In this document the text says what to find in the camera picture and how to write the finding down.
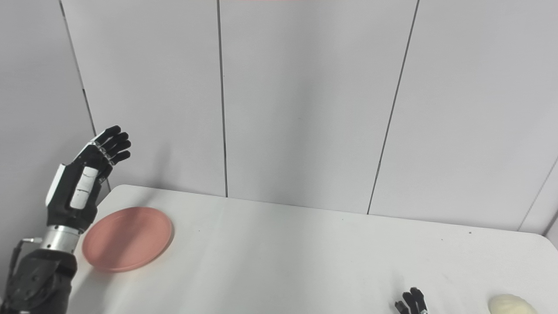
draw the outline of black robotic finger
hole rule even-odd
[[[400,314],[409,314],[409,309],[405,306],[402,301],[395,302],[395,308]]]
[[[411,288],[411,294],[415,299],[415,301],[417,302],[419,313],[420,314],[428,313],[428,310],[426,308],[426,302],[424,301],[424,294],[422,294],[422,292],[418,290],[416,287]]]
[[[102,144],[102,143],[106,142],[108,139],[110,139],[111,137],[119,134],[121,130],[122,129],[120,129],[120,127],[117,126],[117,125],[111,126],[110,128],[104,130],[97,137],[95,137],[94,141],[96,141],[99,144]]]
[[[101,145],[106,151],[111,150],[113,147],[118,145],[121,142],[128,140],[128,134],[126,132],[122,132],[118,135],[113,136],[110,140],[108,140],[105,144]]]
[[[124,160],[124,159],[128,159],[130,157],[130,152],[125,150],[121,153],[118,153],[115,157],[113,157],[111,159],[111,161],[116,165],[118,164],[120,161]]]
[[[407,302],[409,309],[411,310],[411,314],[419,314],[419,308],[417,307],[417,302],[413,295],[410,292],[403,293],[403,299]]]
[[[111,148],[109,151],[107,151],[107,154],[112,158],[114,156],[116,156],[116,154],[120,153],[121,151],[128,149],[132,146],[132,142],[130,142],[129,140],[126,140],[124,142],[120,142],[118,144],[116,144],[115,147]]]

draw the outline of white wall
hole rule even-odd
[[[550,242],[558,249],[558,221],[554,222],[554,225],[550,228],[546,237],[549,238]]]
[[[421,1],[370,213],[520,227],[558,156],[557,11]]]
[[[63,3],[114,185],[368,210],[416,1]],[[557,5],[420,3],[370,213],[547,227]]]
[[[414,11],[222,1],[230,197],[366,213]]]
[[[0,293],[23,237],[42,236],[58,164],[93,137],[57,0],[0,1]]]
[[[63,4],[95,126],[132,141],[111,185],[225,196],[217,2]]]

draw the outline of pink plate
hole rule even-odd
[[[85,259],[103,272],[118,273],[155,259],[172,237],[172,222],[151,207],[131,207],[99,220],[85,235]]]

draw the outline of black cable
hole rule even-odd
[[[8,303],[8,287],[9,283],[12,281],[13,273],[16,270],[17,259],[20,258],[21,247],[23,246],[23,243],[24,241],[20,240],[12,251],[12,257],[10,258],[8,268],[8,280],[6,280],[6,289],[4,290],[4,300],[2,301],[2,305],[0,306],[0,314],[4,314],[6,311],[6,304]]]

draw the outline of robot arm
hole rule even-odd
[[[130,146],[128,134],[113,126],[89,141],[72,163],[58,167],[46,196],[46,235],[39,249],[21,259],[15,275],[18,252],[28,239],[14,250],[1,314],[66,312],[79,237],[95,220],[101,184],[117,163],[130,157]]]

